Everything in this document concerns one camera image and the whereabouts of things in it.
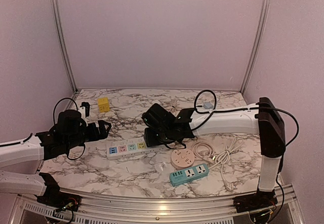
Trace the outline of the white multicolour power strip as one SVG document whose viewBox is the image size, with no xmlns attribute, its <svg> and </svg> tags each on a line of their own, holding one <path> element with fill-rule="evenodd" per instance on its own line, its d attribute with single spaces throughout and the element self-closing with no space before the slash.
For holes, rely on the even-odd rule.
<svg viewBox="0 0 324 224">
<path fill-rule="evenodd" d="M 112 141 L 106 144 L 106 157 L 109 160 L 134 157 L 169 150 L 164 145 L 148 147 L 143 138 Z"/>
</svg>

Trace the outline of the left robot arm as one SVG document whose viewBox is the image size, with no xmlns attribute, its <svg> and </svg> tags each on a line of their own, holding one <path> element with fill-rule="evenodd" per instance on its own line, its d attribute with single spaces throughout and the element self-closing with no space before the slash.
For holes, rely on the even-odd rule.
<svg viewBox="0 0 324 224">
<path fill-rule="evenodd" d="M 69 155 L 75 147 L 108 137 L 111 124 L 104 120 L 87 123 L 84 108 L 68 109 L 58 115 L 49 131 L 30 134 L 26 139 L 1 144 L 1 193 L 44 196 L 53 206 L 64 202 L 64 195 L 53 177 L 47 173 L 14 173 L 4 169 L 17 164 L 42 163 L 60 155 Z"/>
</svg>

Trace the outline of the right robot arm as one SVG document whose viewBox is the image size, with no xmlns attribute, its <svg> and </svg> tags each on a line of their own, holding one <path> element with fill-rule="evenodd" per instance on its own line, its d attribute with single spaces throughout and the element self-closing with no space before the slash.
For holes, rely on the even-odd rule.
<svg viewBox="0 0 324 224">
<path fill-rule="evenodd" d="M 261 208 L 270 200 L 276 179 L 283 166 L 283 157 L 290 141 L 286 141 L 285 123 L 281 114 L 296 121 L 289 112 L 276 108 L 267 97 L 247 106 L 205 109 L 195 104 L 182 109 L 177 116 L 155 103 L 142 115 L 147 126 L 144 140 L 147 146 L 182 143 L 184 139 L 216 133 L 258 134 L 261 147 L 261 173 L 258 191 L 251 196 L 251 204 Z"/>
</svg>

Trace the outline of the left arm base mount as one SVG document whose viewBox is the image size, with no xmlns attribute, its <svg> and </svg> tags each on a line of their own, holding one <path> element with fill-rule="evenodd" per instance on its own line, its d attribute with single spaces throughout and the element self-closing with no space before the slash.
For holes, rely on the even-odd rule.
<svg viewBox="0 0 324 224">
<path fill-rule="evenodd" d="M 37 196 L 37 202 L 63 209 L 64 206 L 72 203 L 70 209 L 72 211 L 78 211 L 80 196 L 75 194 L 69 194 L 60 191 L 60 187 L 55 179 L 49 173 L 39 173 L 39 176 L 45 181 L 45 192 L 41 196 Z"/>
</svg>

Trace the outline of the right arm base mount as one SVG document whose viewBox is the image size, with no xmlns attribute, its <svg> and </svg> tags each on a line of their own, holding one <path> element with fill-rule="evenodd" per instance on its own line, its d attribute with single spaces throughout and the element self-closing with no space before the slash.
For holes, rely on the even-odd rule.
<svg viewBox="0 0 324 224">
<path fill-rule="evenodd" d="M 242 195 L 233 198 L 233 204 L 237 213 L 246 211 L 254 211 L 269 206 L 274 206 L 278 203 L 275 191 L 263 192 L 257 190 L 253 194 Z"/>
</svg>

